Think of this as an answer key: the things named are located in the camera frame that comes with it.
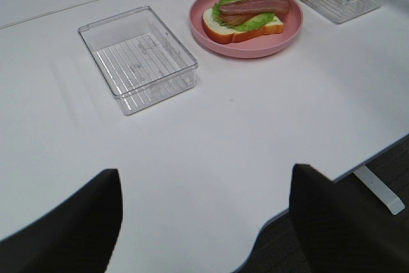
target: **white table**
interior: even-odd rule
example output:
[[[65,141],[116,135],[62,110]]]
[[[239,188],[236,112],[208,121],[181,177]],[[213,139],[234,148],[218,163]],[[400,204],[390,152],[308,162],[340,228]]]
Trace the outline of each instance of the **white table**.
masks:
[[[108,272],[230,272],[287,208],[294,163],[335,179],[407,135],[407,0],[339,26],[302,4],[298,40],[253,60],[199,46],[194,1],[101,0],[0,31],[0,238],[118,168]],[[197,58],[199,80],[123,116],[77,28],[146,4]]]

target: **lettuce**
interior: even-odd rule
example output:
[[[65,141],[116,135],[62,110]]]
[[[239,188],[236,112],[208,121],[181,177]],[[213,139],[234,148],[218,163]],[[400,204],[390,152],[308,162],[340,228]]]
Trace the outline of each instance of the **lettuce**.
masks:
[[[256,15],[255,17],[249,19],[247,22],[244,22],[241,25],[238,26],[232,26],[227,24],[226,22],[224,22],[223,20],[220,19],[220,10],[219,7],[222,4],[226,4],[226,3],[233,3],[235,1],[239,1],[239,0],[220,0],[219,2],[215,3],[213,5],[212,8],[212,17],[213,20],[218,22],[221,26],[225,26],[228,28],[233,28],[234,30],[237,31],[251,31],[251,30],[256,30],[259,29],[261,27],[263,27],[265,24],[271,22],[272,20],[274,20],[274,13],[260,13],[258,15]]]

